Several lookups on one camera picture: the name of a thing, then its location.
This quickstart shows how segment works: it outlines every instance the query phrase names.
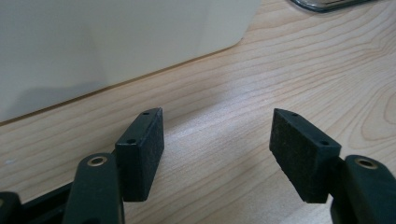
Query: white container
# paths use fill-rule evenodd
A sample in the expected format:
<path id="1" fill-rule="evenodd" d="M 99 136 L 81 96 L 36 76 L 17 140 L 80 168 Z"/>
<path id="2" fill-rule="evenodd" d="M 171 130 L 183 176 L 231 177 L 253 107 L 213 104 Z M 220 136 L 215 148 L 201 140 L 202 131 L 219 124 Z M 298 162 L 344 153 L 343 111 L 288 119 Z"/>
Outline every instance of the white container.
<path id="1" fill-rule="evenodd" d="M 0 121 L 228 48 L 260 0 L 2 0 Z"/>

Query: wooden table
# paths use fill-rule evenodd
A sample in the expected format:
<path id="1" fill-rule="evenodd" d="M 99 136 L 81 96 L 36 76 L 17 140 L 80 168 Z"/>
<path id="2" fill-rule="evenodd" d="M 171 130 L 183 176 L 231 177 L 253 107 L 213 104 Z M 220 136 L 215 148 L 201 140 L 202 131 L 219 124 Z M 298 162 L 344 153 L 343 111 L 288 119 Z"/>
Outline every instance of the wooden table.
<path id="1" fill-rule="evenodd" d="M 314 14 L 264 0 L 232 48 L 3 123 L 0 190 L 26 202 L 60 187 L 160 106 L 165 150 L 127 223 L 331 223 L 331 199 L 303 203 L 269 151 L 273 110 L 396 174 L 395 64 L 396 1 Z"/>

